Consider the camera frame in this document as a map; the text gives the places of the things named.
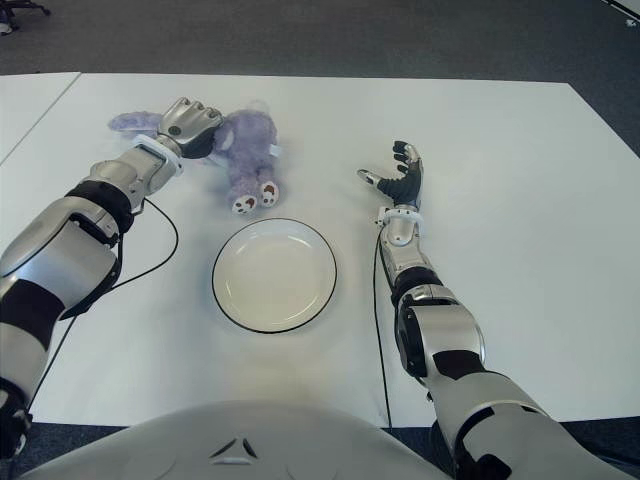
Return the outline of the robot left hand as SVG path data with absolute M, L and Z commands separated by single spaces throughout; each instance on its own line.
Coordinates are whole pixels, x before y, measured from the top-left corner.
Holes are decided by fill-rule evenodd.
M 215 132 L 223 122 L 219 110 L 181 97 L 162 116 L 156 140 L 182 158 L 203 158 L 213 150 Z

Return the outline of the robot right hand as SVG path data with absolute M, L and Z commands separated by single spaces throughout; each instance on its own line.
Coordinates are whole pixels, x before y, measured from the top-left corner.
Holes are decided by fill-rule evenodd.
M 394 141 L 392 151 L 400 177 L 384 178 L 366 169 L 359 169 L 357 176 L 388 197 L 395 206 L 419 209 L 423 182 L 421 156 L 412 144 L 401 140 Z

